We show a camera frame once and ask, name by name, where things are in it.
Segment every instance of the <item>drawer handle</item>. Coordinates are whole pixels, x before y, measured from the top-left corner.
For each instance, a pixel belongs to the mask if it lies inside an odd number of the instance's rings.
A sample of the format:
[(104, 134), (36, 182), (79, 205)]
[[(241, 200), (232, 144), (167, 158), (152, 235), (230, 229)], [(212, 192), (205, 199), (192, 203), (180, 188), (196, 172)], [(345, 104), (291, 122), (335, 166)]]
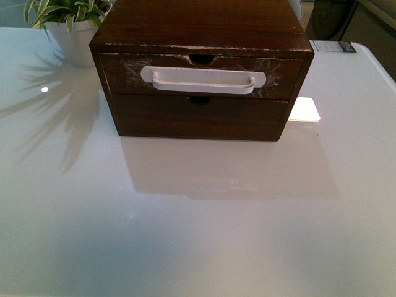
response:
[(140, 72), (157, 90), (249, 94), (265, 84), (263, 72), (145, 66)]

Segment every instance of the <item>wooden box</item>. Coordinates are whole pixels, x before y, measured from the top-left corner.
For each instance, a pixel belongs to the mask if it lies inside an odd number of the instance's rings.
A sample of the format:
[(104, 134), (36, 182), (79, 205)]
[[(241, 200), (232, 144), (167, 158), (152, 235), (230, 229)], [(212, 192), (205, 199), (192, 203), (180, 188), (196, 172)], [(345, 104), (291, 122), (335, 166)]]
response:
[(288, 0), (117, 0), (90, 48), (119, 135), (194, 139), (277, 141), (314, 56)]

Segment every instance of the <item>brown wood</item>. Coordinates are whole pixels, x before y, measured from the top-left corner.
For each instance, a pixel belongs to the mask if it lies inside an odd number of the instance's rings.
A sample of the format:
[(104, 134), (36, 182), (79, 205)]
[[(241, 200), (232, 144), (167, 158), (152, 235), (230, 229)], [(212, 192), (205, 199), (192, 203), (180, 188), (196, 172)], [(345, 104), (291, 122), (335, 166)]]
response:
[[(287, 0), (117, 0), (90, 46), (123, 136), (278, 140), (314, 56)], [(262, 71), (267, 83), (159, 91), (140, 78), (146, 65)]]

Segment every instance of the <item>label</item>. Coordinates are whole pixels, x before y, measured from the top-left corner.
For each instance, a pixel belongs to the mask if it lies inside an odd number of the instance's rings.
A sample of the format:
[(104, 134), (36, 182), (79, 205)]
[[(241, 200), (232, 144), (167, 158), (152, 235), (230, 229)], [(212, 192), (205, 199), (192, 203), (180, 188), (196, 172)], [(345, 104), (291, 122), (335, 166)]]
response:
[(334, 51), (339, 53), (355, 53), (356, 50), (349, 41), (314, 40), (318, 51)]

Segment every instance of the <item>white table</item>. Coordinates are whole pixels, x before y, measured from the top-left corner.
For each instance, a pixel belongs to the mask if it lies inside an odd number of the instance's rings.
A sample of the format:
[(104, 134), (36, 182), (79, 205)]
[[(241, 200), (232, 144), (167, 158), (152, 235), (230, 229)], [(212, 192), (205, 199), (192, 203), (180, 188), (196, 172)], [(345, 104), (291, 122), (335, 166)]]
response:
[(318, 123), (226, 142), (120, 137), (95, 68), (0, 40), (1, 296), (395, 296), (396, 86), (365, 48), (316, 53)]

